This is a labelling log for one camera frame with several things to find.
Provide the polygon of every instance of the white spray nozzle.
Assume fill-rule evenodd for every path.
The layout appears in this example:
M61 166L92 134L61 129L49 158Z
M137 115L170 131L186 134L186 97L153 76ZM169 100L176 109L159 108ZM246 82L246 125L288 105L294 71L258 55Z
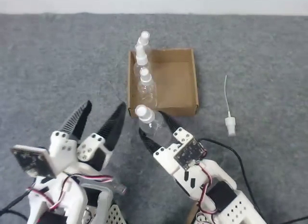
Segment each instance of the white spray nozzle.
M228 135L230 137L235 136L235 117L231 117L230 112L228 112L228 117L225 118L225 123L228 130Z
M138 65L146 65L148 63L148 57L144 51L142 45L136 45L136 61Z
M228 117L225 118L225 123L228 130L228 136L233 137L235 136L235 117L231 117L228 98L227 98L226 83L227 83L227 75L225 76L224 93L228 109Z
M148 68L140 69L140 81L144 86L148 86L152 83L152 75Z
M142 31L138 39L138 43L141 45L147 45L149 43L150 33L148 31Z
M145 105L138 105L135 109L135 114L143 123L151 123L155 119L154 111Z

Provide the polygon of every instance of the open cardboard box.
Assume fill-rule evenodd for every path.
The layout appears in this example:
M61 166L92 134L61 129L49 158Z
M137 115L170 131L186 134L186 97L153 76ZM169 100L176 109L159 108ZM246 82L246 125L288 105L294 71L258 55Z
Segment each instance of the open cardboard box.
M135 108L142 104L138 97L138 80L134 75L135 52L128 57L128 112L136 117ZM199 106L193 49L153 50L153 79L157 86L155 110L172 116L194 116Z

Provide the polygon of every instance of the plastic bottle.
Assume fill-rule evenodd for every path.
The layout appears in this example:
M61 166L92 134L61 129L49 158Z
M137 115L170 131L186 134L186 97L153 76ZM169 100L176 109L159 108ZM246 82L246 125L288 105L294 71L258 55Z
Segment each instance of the plastic bottle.
M150 33L148 31L142 31L140 37L138 38L136 45L142 45L148 59L151 59L152 49L149 44Z
M148 138L162 147L170 146L172 133L160 112L153 111L145 105L138 105L135 113L139 117L140 128Z
M151 109L157 107L157 89L150 71L147 68L140 69L140 81L138 83L139 97L142 104Z
M136 63L134 65L134 75L139 78L141 68L147 68L150 72L150 64L142 45L136 46Z

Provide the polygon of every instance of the robotic arm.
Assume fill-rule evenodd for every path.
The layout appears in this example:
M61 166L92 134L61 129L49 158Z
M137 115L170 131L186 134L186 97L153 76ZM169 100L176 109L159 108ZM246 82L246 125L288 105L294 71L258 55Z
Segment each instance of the robotic arm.
M77 177L101 182L113 180L111 176L100 175L99 171L108 164L120 137L126 105L121 103L98 132L80 143L91 108L90 101L77 108L62 127L52 133L48 150L22 145L12 148L23 170L36 179L29 188L28 224L106 223L111 207L117 210L114 213L117 213L118 223L125 224L118 207L113 205L109 188L79 185Z
M205 160L207 150L195 137L161 112L175 143L161 147L139 129L146 148L175 179L182 190L198 201L195 224L266 224L235 181L212 160ZM213 178L218 182L213 185Z

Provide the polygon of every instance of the circuit board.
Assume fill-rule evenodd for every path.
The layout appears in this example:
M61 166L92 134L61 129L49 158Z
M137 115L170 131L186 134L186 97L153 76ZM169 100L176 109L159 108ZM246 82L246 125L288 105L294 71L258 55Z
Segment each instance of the circuit board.
M175 156L174 159L184 170L194 165L206 155L206 149L193 138Z
M11 151L21 168L30 176L56 177L46 149L16 145Z

